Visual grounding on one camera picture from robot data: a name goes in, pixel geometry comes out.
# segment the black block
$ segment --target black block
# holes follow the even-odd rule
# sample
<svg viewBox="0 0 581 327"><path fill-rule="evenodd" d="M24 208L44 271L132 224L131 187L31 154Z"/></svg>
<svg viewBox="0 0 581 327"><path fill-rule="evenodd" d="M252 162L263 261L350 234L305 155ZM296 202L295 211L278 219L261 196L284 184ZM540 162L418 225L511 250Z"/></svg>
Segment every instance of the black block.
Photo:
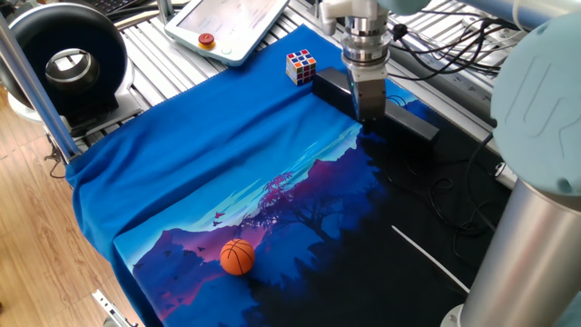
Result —
<svg viewBox="0 0 581 327"><path fill-rule="evenodd" d="M317 72L313 78L312 92L342 113L357 120L347 76L335 68ZM412 154L424 154L433 147L439 129L406 109L386 100L385 116L366 122L364 131L373 132L397 147Z"/></svg>

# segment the orange basketball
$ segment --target orange basketball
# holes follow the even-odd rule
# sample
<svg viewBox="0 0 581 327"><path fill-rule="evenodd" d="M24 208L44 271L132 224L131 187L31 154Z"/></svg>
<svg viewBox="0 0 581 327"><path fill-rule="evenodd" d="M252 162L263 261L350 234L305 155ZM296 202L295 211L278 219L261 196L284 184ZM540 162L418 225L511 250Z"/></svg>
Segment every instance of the orange basketball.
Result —
<svg viewBox="0 0 581 327"><path fill-rule="evenodd" d="M254 249L241 239L229 241L220 252L220 264L229 274L236 276L245 274L254 264Z"/></svg>

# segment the wooden floor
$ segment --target wooden floor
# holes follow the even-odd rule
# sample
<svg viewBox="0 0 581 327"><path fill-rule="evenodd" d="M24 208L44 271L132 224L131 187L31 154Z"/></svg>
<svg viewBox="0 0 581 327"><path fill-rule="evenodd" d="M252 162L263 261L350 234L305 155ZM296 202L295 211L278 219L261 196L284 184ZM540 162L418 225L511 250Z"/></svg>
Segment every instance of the wooden floor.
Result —
<svg viewBox="0 0 581 327"><path fill-rule="evenodd" d="M143 326L110 264L81 234L68 183L49 176L54 162L43 159L50 153L43 128L18 117L2 88L0 326L102 326L106 313L91 295L96 289Z"/></svg>

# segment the red emergency stop button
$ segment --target red emergency stop button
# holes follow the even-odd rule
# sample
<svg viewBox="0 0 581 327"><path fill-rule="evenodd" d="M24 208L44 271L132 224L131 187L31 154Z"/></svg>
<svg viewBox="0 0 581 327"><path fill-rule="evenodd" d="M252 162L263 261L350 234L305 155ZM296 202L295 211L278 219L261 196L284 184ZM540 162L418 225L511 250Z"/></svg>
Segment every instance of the red emergency stop button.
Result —
<svg viewBox="0 0 581 327"><path fill-rule="evenodd" d="M204 50L212 50L216 43L214 42L214 35L210 33L204 33L198 37L198 42L200 42L200 48Z"/></svg>

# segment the rubik's cube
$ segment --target rubik's cube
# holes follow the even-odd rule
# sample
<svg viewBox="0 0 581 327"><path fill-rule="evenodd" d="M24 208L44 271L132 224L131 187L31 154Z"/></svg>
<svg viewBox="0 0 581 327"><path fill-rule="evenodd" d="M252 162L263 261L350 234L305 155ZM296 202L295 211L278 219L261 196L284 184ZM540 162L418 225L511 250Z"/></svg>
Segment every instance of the rubik's cube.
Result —
<svg viewBox="0 0 581 327"><path fill-rule="evenodd" d="M303 85L315 76L317 61L308 50L287 54L287 75L296 85Z"/></svg>

